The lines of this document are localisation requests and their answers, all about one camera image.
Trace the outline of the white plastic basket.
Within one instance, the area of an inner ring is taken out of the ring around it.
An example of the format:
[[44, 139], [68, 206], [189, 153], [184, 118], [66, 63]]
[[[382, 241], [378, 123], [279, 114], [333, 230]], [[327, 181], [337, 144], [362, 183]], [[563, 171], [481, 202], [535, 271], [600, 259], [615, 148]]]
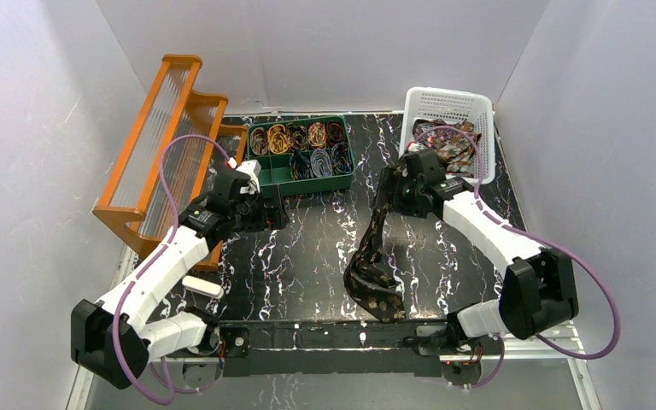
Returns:
[[495, 178], [495, 124], [491, 101], [483, 95], [431, 87], [412, 87], [407, 91], [399, 154], [403, 155], [413, 141], [416, 120], [443, 120], [449, 125], [464, 120], [474, 125], [473, 131], [481, 137], [477, 143], [481, 160], [468, 167], [471, 183], [483, 175], [484, 185]]

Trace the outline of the dark floral tie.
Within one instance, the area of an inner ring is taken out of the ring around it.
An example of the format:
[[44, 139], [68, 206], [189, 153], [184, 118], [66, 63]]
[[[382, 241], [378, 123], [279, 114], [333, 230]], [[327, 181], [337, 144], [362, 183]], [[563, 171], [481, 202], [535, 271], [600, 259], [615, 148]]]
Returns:
[[388, 324], [403, 321], [406, 308], [395, 291], [397, 282], [378, 263], [384, 255], [384, 223], [395, 196], [396, 169], [386, 167], [379, 175], [372, 200], [371, 218], [357, 250], [344, 270], [343, 284], [348, 296], [378, 321]]

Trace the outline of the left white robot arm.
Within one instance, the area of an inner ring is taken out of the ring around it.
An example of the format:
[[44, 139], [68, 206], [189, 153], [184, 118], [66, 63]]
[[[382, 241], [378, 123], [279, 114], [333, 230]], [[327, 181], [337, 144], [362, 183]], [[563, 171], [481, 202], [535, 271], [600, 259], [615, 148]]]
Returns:
[[147, 365], [182, 349], [211, 351], [219, 321], [196, 307], [159, 321], [149, 317], [176, 285], [220, 299], [223, 288], [188, 272], [240, 232], [279, 230], [288, 223], [278, 189], [262, 192], [256, 160], [219, 171], [211, 191], [193, 200], [178, 224], [120, 284], [96, 302], [71, 312], [71, 359], [117, 389], [125, 389]]

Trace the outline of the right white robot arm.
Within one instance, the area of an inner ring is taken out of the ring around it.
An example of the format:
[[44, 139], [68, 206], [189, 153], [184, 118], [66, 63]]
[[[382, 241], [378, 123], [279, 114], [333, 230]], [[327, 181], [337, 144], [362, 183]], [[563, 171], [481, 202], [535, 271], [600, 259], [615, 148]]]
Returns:
[[429, 150], [408, 153], [399, 165], [380, 173], [377, 211], [418, 218], [434, 214], [468, 239], [501, 275], [497, 298], [449, 314], [445, 331], [419, 340], [443, 349], [493, 335], [525, 340], [575, 318], [579, 307], [570, 256], [513, 232], [474, 189], [462, 177], [446, 177]]

